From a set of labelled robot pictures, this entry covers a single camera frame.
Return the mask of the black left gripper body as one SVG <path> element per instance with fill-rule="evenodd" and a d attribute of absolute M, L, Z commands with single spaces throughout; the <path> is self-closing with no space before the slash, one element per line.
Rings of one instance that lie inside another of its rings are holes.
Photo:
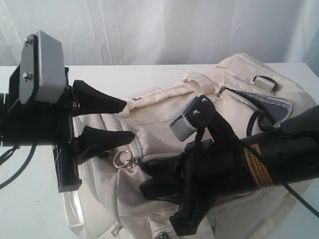
<path fill-rule="evenodd" d="M 56 103 L 31 101 L 23 105 L 18 98 L 19 74 L 17 67 L 9 78 L 9 92 L 0 95 L 0 141 L 10 147 L 1 155 L 0 162 L 4 164 L 20 146 L 31 146 L 31 150 L 18 171 L 0 187 L 8 186 L 26 169 L 37 146 L 51 145 L 58 191 L 77 191 L 82 181 L 73 143 L 71 86 L 65 86 Z"/>

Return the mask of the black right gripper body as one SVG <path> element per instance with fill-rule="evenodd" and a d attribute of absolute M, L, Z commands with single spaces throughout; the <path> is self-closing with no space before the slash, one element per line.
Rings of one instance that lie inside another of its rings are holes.
<path fill-rule="evenodd" d="M 194 148 L 188 151 L 188 159 L 194 159 L 192 180 L 196 186 L 197 200 L 182 202 L 169 221 L 179 236 L 194 235 L 207 215 L 222 188 L 230 182 L 231 174 L 241 166 L 242 148 L 231 125 L 224 119 L 214 119 L 208 125 L 213 142 L 203 143 L 195 139 Z"/>

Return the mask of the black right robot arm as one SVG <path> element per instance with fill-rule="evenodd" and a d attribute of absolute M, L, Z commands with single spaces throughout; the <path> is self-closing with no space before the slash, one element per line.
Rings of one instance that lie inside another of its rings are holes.
<path fill-rule="evenodd" d="M 235 135 L 214 106 L 194 104 L 170 125 L 176 135 L 195 132 L 195 140 L 180 155 L 165 161 L 144 163 L 150 179 L 140 185 L 148 200 L 179 206 L 169 221 L 179 236 L 193 235 L 213 204 L 221 197 L 283 186 L 314 215 L 291 183 L 319 175 L 319 109 L 312 107 L 252 135 L 261 113 L 253 113 L 246 137 Z"/>

